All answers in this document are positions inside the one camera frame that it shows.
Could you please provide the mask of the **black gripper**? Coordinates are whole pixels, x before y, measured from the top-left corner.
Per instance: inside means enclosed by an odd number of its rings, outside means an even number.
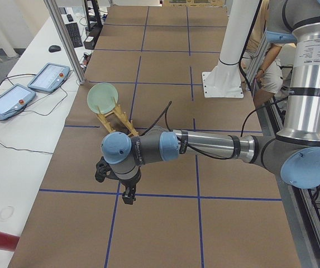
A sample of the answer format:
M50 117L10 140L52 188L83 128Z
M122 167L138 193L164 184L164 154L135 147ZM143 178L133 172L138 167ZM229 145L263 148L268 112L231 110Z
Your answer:
M136 185L140 181L140 178L132 178L128 180L120 180L121 184L125 187L125 191L122 194L122 199L125 204L133 203L136 200Z

